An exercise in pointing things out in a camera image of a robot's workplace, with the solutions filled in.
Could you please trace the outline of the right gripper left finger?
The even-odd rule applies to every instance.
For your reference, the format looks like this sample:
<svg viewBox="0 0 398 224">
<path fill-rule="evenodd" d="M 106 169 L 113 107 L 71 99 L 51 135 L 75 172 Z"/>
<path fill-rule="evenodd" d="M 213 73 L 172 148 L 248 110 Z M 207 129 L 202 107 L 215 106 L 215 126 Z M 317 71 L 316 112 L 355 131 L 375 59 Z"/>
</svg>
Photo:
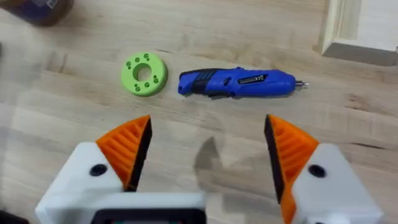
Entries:
<svg viewBox="0 0 398 224">
<path fill-rule="evenodd" d="M 137 190 L 152 138 L 149 115 L 79 143 L 35 208 L 41 223 L 91 223 L 110 196 Z"/>
</svg>

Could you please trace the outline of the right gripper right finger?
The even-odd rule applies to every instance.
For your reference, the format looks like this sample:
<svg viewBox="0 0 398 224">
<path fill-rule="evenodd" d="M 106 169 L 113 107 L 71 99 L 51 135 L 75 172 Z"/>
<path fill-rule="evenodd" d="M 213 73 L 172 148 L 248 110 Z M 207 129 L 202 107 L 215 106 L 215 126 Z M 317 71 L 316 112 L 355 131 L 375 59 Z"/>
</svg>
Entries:
<svg viewBox="0 0 398 224">
<path fill-rule="evenodd" d="M 271 114 L 264 135 L 284 223 L 382 223 L 384 212 L 339 147 Z"/>
</svg>

